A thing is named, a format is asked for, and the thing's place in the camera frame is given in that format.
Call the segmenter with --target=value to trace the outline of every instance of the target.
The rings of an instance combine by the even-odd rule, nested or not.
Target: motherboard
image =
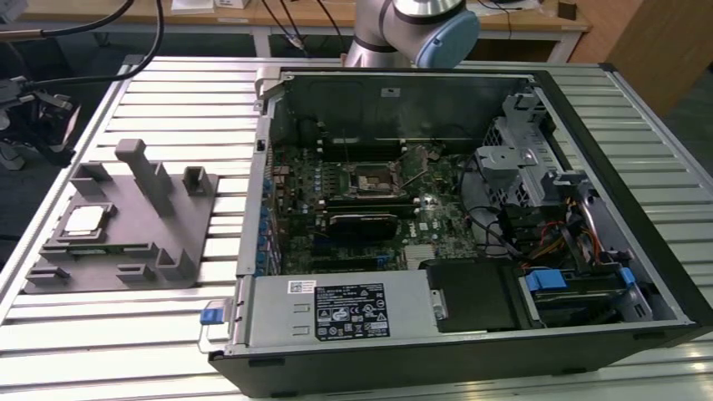
[[[467,155],[402,141],[273,155],[281,274],[415,269],[477,255],[458,194]]]

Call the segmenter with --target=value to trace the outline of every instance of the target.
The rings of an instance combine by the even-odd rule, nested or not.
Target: blue latch
[[[619,274],[621,278],[623,279],[623,283],[626,284],[626,288],[635,285],[635,277],[634,273],[631,272],[631,269],[629,269],[627,267],[619,268]]]
[[[214,307],[210,309],[204,309],[200,312],[200,324],[202,326],[210,326],[213,324],[222,324],[222,315],[224,309],[221,307]]]
[[[530,292],[541,290],[561,290],[566,288],[565,277],[557,269],[535,270],[525,277]]]

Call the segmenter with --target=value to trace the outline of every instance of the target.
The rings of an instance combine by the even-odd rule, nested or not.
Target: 3d printed holder
[[[145,149],[142,140],[116,147],[132,175],[109,175],[101,163],[78,166],[70,178],[77,194],[26,275],[25,292],[194,284],[218,178],[202,167],[169,175]]]

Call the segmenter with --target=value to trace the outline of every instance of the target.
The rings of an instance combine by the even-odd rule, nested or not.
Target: cardboard box
[[[249,0],[214,0],[214,5],[217,7],[228,8],[245,8],[248,6]]]

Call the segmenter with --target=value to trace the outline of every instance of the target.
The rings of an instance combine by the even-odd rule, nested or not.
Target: black computer case side
[[[589,332],[443,345],[342,348],[249,357],[212,353],[218,373],[254,398],[591,372],[695,327]]]

